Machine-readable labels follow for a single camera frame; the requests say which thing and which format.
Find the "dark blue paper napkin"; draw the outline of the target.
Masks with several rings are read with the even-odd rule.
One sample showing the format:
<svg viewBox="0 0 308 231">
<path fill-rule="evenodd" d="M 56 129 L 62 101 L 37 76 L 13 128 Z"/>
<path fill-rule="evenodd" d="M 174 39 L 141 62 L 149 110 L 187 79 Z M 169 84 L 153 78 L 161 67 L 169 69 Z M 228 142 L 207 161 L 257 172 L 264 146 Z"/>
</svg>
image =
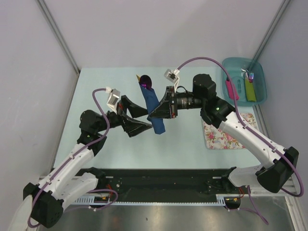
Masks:
<svg viewBox="0 0 308 231">
<path fill-rule="evenodd" d="M 146 89 L 141 83 L 139 84 L 142 95 L 145 99 L 148 112 L 147 120 L 151 122 L 155 134 L 163 134 L 166 129 L 162 118 L 150 118 L 150 113 L 159 105 L 159 101 L 154 89 Z"/>
</svg>

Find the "purple spoon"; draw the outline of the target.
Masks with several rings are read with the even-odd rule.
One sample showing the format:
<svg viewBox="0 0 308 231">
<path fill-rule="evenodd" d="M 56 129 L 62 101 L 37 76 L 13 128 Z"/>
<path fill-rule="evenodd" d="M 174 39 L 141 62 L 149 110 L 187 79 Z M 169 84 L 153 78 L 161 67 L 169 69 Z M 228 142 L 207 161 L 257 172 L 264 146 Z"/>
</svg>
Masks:
<svg viewBox="0 0 308 231">
<path fill-rule="evenodd" d="M 148 75 L 142 75 L 140 77 L 139 83 L 142 87 L 146 88 L 147 90 L 152 89 L 152 80 Z"/>
</svg>

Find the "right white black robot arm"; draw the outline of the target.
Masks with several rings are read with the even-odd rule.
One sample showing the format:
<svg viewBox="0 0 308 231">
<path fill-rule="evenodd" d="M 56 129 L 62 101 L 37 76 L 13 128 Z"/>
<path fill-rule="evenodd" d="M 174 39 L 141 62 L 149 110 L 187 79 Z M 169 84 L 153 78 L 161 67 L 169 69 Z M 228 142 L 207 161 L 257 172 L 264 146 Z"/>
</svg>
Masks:
<svg viewBox="0 0 308 231">
<path fill-rule="evenodd" d="M 208 74 L 197 74 L 192 80 L 192 91 L 177 92 L 168 86 L 159 105 L 150 112 L 150 118 L 173 119 L 178 110 L 200 109 L 200 116 L 208 125 L 227 133 L 260 162 L 254 167 L 232 167 L 223 177 L 222 188 L 227 193 L 241 186 L 260 185 L 271 193 L 278 193 L 294 173 L 298 151 L 276 144 L 244 118 L 216 93 L 216 84 Z"/>
</svg>

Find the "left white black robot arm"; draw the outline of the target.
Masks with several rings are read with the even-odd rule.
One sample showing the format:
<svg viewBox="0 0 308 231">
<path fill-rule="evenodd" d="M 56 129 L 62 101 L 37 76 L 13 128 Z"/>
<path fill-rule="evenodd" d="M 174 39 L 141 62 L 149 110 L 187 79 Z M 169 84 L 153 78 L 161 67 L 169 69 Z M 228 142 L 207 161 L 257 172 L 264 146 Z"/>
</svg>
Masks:
<svg viewBox="0 0 308 231">
<path fill-rule="evenodd" d="M 115 102 L 109 101 L 108 106 L 112 111 L 107 113 L 84 111 L 80 116 L 81 134 L 70 154 L 45 178 L 24 187 L 23 197 L 31 196 L 33 199 L 29 218 L 26 219 L 29 227 L 34 227 L 32 219 L 45 228 L 53 227 L 64 211 L 88 192 L 103 191 L 117 195 L 116 191 L 106 188 L 105 173 L 97 168 L 90 168 L 77 181 L 72 179 L 103 148 L 109 129 L 121 126 L 129 137 L 134 137 L 153 127 L 137 120 L 147 115 L 148 110 L 126 96 L 116 98 Z"/>
</svg>

